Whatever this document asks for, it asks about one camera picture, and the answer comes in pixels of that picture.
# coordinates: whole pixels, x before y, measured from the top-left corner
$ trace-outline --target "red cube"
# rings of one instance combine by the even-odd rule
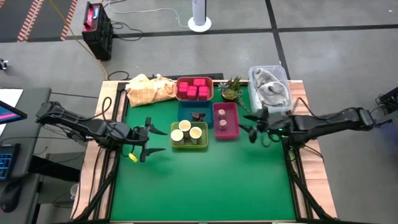
[[[197,100],[198,99],[198,87],[188,86],[187,97],[188,97],[188,100]]]
[[[178,88],[178,95],[181,99],[187,99],[188,88]]]
[[[198,94],[199,100],[207,100],[209,97],[209,89],[207,86],[200,86],[199,87],[199,94]]]
[[[188,88],[188,83],[187,82],[180,82],[179,86],[180,88]]]
[[[204,78],[194,78],[193,79],[194,86],[206,86],[206,80]]]

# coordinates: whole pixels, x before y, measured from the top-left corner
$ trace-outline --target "computer screen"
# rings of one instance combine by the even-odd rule
[[[13,108],[3,101],[0,101],[0,124],[19,121],[26,118],[27,115],[24,112]]]

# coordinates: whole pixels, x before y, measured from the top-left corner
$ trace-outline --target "green table surface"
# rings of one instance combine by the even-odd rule
[[[248,107],[247,87],[243,98]],[[216,90],[213,103],[222,102]],[[170,132],[177,121],[178,101],[129,108],[126,123],[143,125],[152,117],[156,128]],[[247,114],[238,105],[239,122]],[[247,133],[220,141],[209,129],[206,149],[173,149],[170,135],[150,134],[148,147],[167,150],[151,154],[145,163],[121,157],[111,221],[243,221],[294,220],[294,206],[280,143],[251,144]],[[130,146],[124,146],[128,154]],[[139,157],[141,149],[134,152]]]

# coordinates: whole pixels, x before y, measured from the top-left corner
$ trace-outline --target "small cylinder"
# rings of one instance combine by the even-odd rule
[[[178,128],[184,133],[185,138],[189,138],[189,130],[191,129],[191,122],[188,120],[182,120],[178,124]]]
[[[172,138],[173,144],[174,145],[184,145],[184,133],[182,133],[181,130],[176,129],[172,131],[170,134],[170,137]]]
[[[220,130],[222,130],[222,131],[224,131],[225,129],[226,129],[226,120],[221,120],[221,121],[219,121],[219,129]]]
[[[191,130],[189,131],[189,135],[191,137],[191,143],[192,144],[199,144],[200,140],[201,140],[201,129],[198,127],[193,127],[191,128]]]
[[[218,110],[217,114],[218,114],[219,120],[225,119],[225,110],[220,109],[220,110]]]

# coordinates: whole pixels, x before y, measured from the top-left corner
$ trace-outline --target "gray floor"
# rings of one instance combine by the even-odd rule
[[[72,29],[81,29],[85,1],[79,0]],[[358,26],[397,23],[395,0],[272,0],[278,27]],[[176,9],[185,25],[189,1],[133,1],[115,4],[117,10]],[[209,0],[212,29],[269,28],[263,0]],[[113,14],[144,32],[186,30],[171,11]],[[356,30],[282,33],[291,79],[303,80],[310,106],[317,114],[349,106],[376,107],[375,97],[398,84],[398,30]],[[53,91],[98,96],[104,74],[75,41],[0,44],[0,56],[11,69],[0,74],[0,87],[49,86]],[[146,37],[138,42],[114,40],[108,72],[126,70],[131,76],[183,75],[223,72],[226,78],[247,77],[251,66],[278,65],[271,33]],[[52,95],[51,100],[77,113],[92,115],[96,99]],[[43,136],[53,136],[43,130]],[[386,144],[378,129],[345,131],[319,139],[338,216],[342,220],[396,223],[398,213],[398,148]],[[37,152],[82,152],[69,140],[41,139]],[[43,194],[56,196],[49,190]],[[66,221],[70,211],[46,205],[38,223]]]

